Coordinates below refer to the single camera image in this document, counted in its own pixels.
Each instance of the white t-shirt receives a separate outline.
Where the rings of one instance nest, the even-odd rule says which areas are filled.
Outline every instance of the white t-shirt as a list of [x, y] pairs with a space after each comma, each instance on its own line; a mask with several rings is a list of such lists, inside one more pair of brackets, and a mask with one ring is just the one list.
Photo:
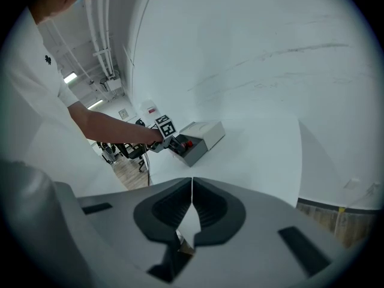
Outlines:
[[0, 63], [1, 157], [43, 170], [77, 197], [125, 191], [72, 120], [67, 107], [78, 99], [28, 9], [10, 32]]

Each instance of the logo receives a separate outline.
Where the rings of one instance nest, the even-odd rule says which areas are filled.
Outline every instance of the logo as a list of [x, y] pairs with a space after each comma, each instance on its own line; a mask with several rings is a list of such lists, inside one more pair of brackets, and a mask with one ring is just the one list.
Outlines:
[[46, 62], [50, 65], [51, 63], [51, 58], [49, 56], [46, 55]]

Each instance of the wall outlet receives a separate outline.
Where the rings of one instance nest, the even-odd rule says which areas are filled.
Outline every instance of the wall outlet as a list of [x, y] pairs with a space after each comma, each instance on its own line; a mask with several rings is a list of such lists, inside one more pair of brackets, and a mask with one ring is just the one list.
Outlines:
[[356, 189], [358, 187], [361, 186], [361, 181], [360, 179], [357, 179], [357, 178], [352, 178], [349, 180], [349, 182], [347, 182], [347, 184], [344, 186], [344, 189], [350, 189], [350, 190], [353, 190], [353, 189]]

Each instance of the ceiling light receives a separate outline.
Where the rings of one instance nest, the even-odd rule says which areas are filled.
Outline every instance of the ceiling light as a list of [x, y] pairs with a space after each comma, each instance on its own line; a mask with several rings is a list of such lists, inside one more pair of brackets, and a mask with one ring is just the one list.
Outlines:
[[91, 109], [91, 108], [97, 106], [99, 103], [102, 103], [102, 102], [103, 102], [103, 100], [99, 100], [98, 102], [96, 102], [93, 105], [91, 105], [90, 107], [88, 107], [88, 109]]
[[66, 83], [66, 84], [68, 84], [69, 82], [71, 82], [73, 79], [75, 79], [77, 77], [77, 75], [74, 73], [74, 72], [72, 72], [72, 73], [70, 73], [67, 77], [65, 77], [64, 78], [64, 82]]

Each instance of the ceiling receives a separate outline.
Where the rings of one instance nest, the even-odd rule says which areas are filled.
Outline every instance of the ceiling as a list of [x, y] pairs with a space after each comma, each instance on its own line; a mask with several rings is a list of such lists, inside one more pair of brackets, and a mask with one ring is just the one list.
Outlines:
[[[92, 3], [92, 16], [95, 23], [97, 41], [99, 46], [102, 47], [98, 27], [97, 0], [92, 0]], [[72, 80], [68, 85], [76, 97], [85, 106], [90, 106], [100, 99], [105, 100], [106, 98], [112, 98], [114, 95], [112, 92], [104, 92], [102, 94], [99, 88], [97, 91], [94, 91], [89, 86], [90, 79], [84, 74], [77, 62], [69, 53], [52, 21], [56, 25], [80, 65], [89, 74], [91, 79], [100, 86], [100, 81], [104, 81], [103, 79], [105, 78], [105, 74], [97, 57], [93, 56], [95, 49], [88, 26], [84, 0], [78, 0], [69, 10], [58, 15], [52, 20], [40, 24], [38, 28], [43, 37], [45, 47], [55, 58], [58, 70], [61, 72], [63, 77], [66, 77], [73, 71], [77, 74], [78, 77]], [[111, 33], [110, 43], [111, 48], [113, 48], [113, 37]], [[114, 69], [116, 70], [116, 59], [113, 52], [112, 61]]]

